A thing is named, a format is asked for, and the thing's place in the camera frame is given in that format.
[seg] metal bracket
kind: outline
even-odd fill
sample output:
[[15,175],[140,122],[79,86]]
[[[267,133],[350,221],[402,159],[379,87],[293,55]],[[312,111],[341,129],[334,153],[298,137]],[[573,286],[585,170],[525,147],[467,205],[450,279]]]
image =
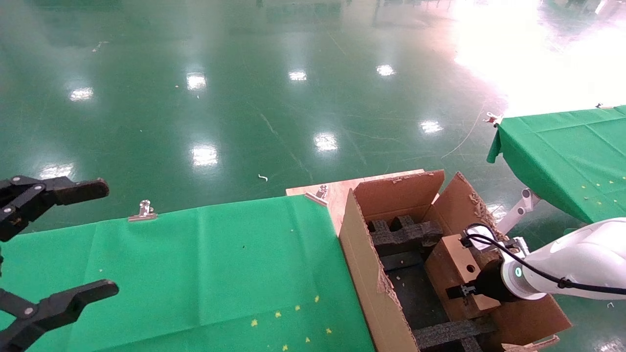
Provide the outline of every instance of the metal bracket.
[[522,190],[520,201],[500,220],[498,230],[503,234],[507,234],[526,213],[535,209],[535,206],[540,200],[541,198],[531,189]]
[[306,192],[304,196],[307,197],[308,199],[311,199],[315,203],[318,203],[319,205],[323,205],[324,207],[327,207],[328,201],[325,199],[327,194],[328,194],[328,186],[321,185],[316,194],[313,194],[311,192]]
[[154,213],[154,208],[150,207],[150,201],[145,199],[139,203],[139,214],[128,217],[129,222],[152,220],[158,217],[158,214]]
[[502,115],[494,115],[490,112],[487,113],[487,117],[483,119],[483,122],[491,123],[494,127],[498,127],[500,123],[502,123],[503,116]]

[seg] table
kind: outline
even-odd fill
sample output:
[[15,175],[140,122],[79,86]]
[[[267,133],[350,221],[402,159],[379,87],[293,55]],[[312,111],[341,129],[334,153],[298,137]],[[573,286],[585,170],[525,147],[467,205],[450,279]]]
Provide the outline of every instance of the table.
[[32,352],[374,352],[328,211],[303,195],[21,234],[3,256],[3,288],[31,301],[120,287]]
[[626,105],[505,118],[487,161],[500,153],[524,184],[571,216],[626,216]]

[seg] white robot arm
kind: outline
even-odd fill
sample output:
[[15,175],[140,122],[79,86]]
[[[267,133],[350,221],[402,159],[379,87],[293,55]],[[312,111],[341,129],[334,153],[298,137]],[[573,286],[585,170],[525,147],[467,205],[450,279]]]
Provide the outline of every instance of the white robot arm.
[[514,301],[551,293],[626,299],[626,217],[585,226],[531,253],[521,237],[498,242],[483,224],[469,226],[465,237],[467,247],[498,249],[502,259],[487,264],[476,280],[449,288],[450,298],[484,294]]

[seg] green epoxy floor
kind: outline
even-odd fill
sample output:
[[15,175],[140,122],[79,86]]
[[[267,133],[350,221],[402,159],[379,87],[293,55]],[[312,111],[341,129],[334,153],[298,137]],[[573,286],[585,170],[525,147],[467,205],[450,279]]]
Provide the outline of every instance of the green epoxy floor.
[[[623,1],[296,1],[1,1],[0,178],[111,187],[27,232],[416,168],[501,216],[523,185],[485,162],[486,112],[626,103]],[[542,202],[514,234],[579,225]],[[559,302],[550,350],[626,349],[626,304]]]

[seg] metal binder clip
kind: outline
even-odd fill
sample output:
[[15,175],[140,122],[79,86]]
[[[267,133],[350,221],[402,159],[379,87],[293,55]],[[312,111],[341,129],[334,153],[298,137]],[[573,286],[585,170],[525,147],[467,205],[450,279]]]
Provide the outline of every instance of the metal binder clip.
[[328,202],[325,200],[327,194],[328,194],[328,186],[321,185],[316,194],[313,194],[311,192],[306,192],[304,196],[307,197],[308,199],[311,199],[315,203],[318,203],[319,205],[323,205],[324,207],[326,207],[328,206]]
[[128,217],[129,222],[152,220],[158,217],[158,214],[154,213],[154,208],[150,207],[149,200],[142,200],[139,203],[139,214]]

